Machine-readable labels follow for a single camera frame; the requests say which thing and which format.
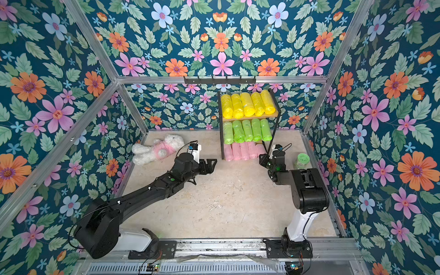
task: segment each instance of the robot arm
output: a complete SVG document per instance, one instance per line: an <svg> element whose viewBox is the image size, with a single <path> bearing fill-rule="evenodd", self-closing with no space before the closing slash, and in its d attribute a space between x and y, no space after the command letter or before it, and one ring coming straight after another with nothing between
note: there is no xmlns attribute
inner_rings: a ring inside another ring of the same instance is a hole
<svg viewBox="0 0 440 275"><path fill-rule="evenodd" d="M141 189L106 202L100 198L95 199L83 218L78 221L74 237L94 259L109 253L118 242L119 225L131 215L173 196L187 181L195 184L195 176L211 174L214 171L216 159L207 159L207 162L201 159L197 162L193 154L181 153L176 157L170 171Z"/></svg>

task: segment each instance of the pink plush clothing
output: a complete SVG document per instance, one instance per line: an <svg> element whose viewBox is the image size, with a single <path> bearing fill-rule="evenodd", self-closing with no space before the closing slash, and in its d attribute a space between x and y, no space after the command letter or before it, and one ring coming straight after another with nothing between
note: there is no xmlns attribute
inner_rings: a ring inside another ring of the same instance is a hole
<svg viewBox="0 0 440 275"><path fill-rule="evenodd" d="M159 156L159 150L161 150L161 149L167 150L167 154L164 157ZM171 145L169 145L165 141L160 141L153 146L153 152L154 152L154 155L156 156L156 159L163 159L163 158L171 155L172 153L175 153L176 151L174 150L173 147L171 147Z"/></svg>

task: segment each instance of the floral wallpaper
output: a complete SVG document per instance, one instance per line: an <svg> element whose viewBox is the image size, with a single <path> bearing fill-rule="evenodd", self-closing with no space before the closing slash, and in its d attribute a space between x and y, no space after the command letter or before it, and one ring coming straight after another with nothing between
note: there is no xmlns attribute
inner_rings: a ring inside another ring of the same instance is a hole
<svg viewBox="0 0 440 275"><path fill-rule="evenodd" d="M140 138L115 93L3 233L0 274L69 275L80 251L68 242L72 225L91 200L115 197L131 165L132 144ZM79 245L73 236L70 241Z"/></svg>
<svg viewBox="0 0 440 275"><path fill-rule="evenodd" d="M359 1L90 1L120 75L323 75ZM351 64L351 58L345 60Z"/></svg>
<svg viewBox="0 0 440 275"><path fill-rule="evenodd" d="M83 2L86 12L94 11ZM0 1L0 205L108 84L59 1Z"/></svg>
<svg viewBox="0 0 440 275"><path fill-rule="evenodd" d="M440 273L440 2L376 2L309 132L374 275Z"/></svg>

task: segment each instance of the floor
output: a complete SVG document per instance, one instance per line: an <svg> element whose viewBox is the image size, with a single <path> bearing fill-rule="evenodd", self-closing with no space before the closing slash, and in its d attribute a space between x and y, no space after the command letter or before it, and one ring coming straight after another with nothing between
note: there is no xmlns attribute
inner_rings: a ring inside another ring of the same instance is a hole
<svg viewBox="0 0 440 275"><path fill-rule="evenodd" d="M163 139L170 131L149 132L145 145ZM125 228L148 228L159 238L261 238L280 237L296 211L290 186L275 185L258 159L222 161L219 131L175 131L185 142L197 139L200 158L217 158L211 175L196 177L176 195L156 202L128 218ZM299 131L278 131L274 144L292 147L287 169L305 152ZM174 157L135 166L124 194L150 184L174 164ZM322 212L309 232L311 237L336 236L330 216Z"/></svg>

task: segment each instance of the orange flower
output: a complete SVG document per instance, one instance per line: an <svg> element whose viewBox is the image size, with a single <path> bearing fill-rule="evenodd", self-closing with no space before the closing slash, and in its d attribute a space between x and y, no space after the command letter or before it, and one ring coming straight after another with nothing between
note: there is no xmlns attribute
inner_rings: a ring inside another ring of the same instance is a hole
<svg viewBox="0 0 440 275"><path fill-rule="evenodd" d="M423 97L425 97L425 92L423 91L423 88L420 87L414 90L412 96L415 100L422 100Z"/></svg>
<svg viewBox="0 0 440 275"><path fill-rule="evenodd" d="M337 13L335 13L335 14L333 15L333 20L334 20L334 21L337 21L337 20L341 19L341 17L342 17L343 14L344 14L344 13L342 13L342 11L338 11Z"/></svg>
<svg viewBox="0 0 440 275"><path fill-rule="evenodd" d="M229 38L226 37L226 34L224 33L218 33L217 37L214 38L214 43L215 43L215 47L219 50L219 51L224 51L226 50L229 45Z"/></svg>
<svg viewBox="0 0 440 275"><path fill-rule="evenodd" d="M207 34L207 33L202 34L202 35L200 36L200 40L202 40L202 41L208 41L208 34Z"/></svg>
<svg viewBox="0 0 440 275"><path fill-rule="evenodd" d="M293 124L295 125L296 123L300 122L301 117L300 116L293 116L293 117L289 117L289 124Z"/></svg>
<svg viewBox="0 0 440 275"><path fill-rule="evenodd" d="M22 101L28 100L29 103L35 103L37 99L42 99L42 95L46 94L46 89L43 88L46 84L33 73L28 75L22 72L19 78L13 77L11 83L14 84L11 86L12 92L18 94L17 97Z"/></svg>
<svg viewBox="0 0 440 275"><path fill-rule="evenodd" d="M162 124L162 119L161 119L160 117L151 116L151 117L150 117L150 121L151 121L154 125L161 125L161 124Z"/></svg>
<svg viewBox="0 0 440 275"><path fill-rule="evenodd" d="M344 229L347 229L347 224L345 223L345 216L344 216L344 214L342 214L342 211L339 210L339 209L337 210L337 213L339 215L339 218L341 219L342 226L344 227Z"/></svg>
<svg viewBox="0 0 440 275"><path fill-rule="evenodd" d="M109 164L107 164L107 171L106 174L108 176L114 176L116 175L117 169L119 168L118 161L114 158L109 161Z"/></svg>
<svg viewBox="0 0 440 275"><path fill-rule="evenodd" d="M268 60L261 61L261 66L258 66L258 75L261 77L274 77L276 73L279 72L279 62L274 61L273 58L268 58Z"/></svg>
<svg viewBox="0 0 440 275"><path fill-rule="evenodd" d="M341 78L339 79L339 84L337 85L337 93L341 96L346 96L351 92L353 83L353 74L345 72L344 75L341 76Z"/></svg>
<svg viewBox="0 0 440 275"><path fill-rule="evenodd" d="M385 81L385 89L384 94L389 99L394 97L395 99L400 96L400 93L403 93L407 89L406 83L408 83L408 77L404 76L404 72L399 72L399 74L393 73L389 78Z"/></svg>
<svg viewBox="0 0 440 275"><path fill-rule="evenodd" d="M323 32L322 35L318 35L313 46L316 51L325 51L330 47L330 43L333 42L333 34L330 32Z"/></svg>
<svg viewBox="0 0 440 275"><path fill-rule="evenodd" d="M332 174L336 172L336 162L334 161L334 159L329 158L329 160L327 161L327 168L329 169L329 172Z"/></svg>
<svg viewBox="0 0 440 275"><path fill-rule="evenodd" d="M374 275L389 275L388 271L384 269L382 264L374 263L372 270Z"/></svg>
<svg viewBox="0 0 440 275"><path fill-rule="evenodd" d="M236 33L236 34L234 34L234 40L235 41L240 41L241 39L243 39L243 37L242 37L242 35L241 34L239 34L239 33Z"/></svg>
<svg viewBox="0 0 440 275"><path fill-rule="evenodd" d="M121 36L119 33L110 33L109 41L112 43L112 46L120 52L128 51L130 47L127 38Z"/></svg>
<svg viewBox="0 0 440 275"><path fill-rule="evenodd" d="M102 22L107 22L107 15L103 14L102 12L98 12L96 15L98 16L98 18L99 18Z"/></svg>
<svg viewBox="0 0 440 275"><path fill-rule="evenodd" d="M171 58L171 61L165 63L167 66L165 71L169 73L171 77L185 77L187 76L188 68L184 66L183 61L177 61L175 58Z"/></svg>
<svg viewBox="0 0 440 275"><path fill-rule="evenodd" d="M105 88L102 77L95 71L87 72L85 76L87 78L84 79L84 83L87 85L87 91L93 94L95 97L98 97L100 94L102 94Z"/></svg>
<svg viewBox="0 0 440 275"><path fill-rule="evenodd" d="M425 157L422 152L414 151L412 157L406 153L397 165L397 170L402 172L400 179L403 183L410 183L410 188L420 191L420 185L423 190L429 191L434 188L432 181L440 180L440 172L432 168L437 167L437 162L432 157Z"/></svg>
<svg viewBox="0 0 440 275"><path fill-rule="evenodd" d="M418 63L419 64L425 64L426 62L428 62L429 60L431 60L431 58L433 57L433 53L431 53L430 51L424 51L423 53L421 53L418 56Z"/></svg>
<svg viewBox="0 0 440 275"><path fill-rule="evenodd" d="M56 260L57 260L58 262L64 260L64 258L66 257L66 253L67 253L67 250L63 250L63 251L61 251L61 253L58 254L58 256L56 257Z"/></svg>
<svg viewBox="0 0 440 275"><path fill-rule="evenodd" d="M27 160L18 156L14 159L13 154L0 155L0 189L3 194L12 193L16 185L20 186L31 172L30 165L25 165Z"/></svg>

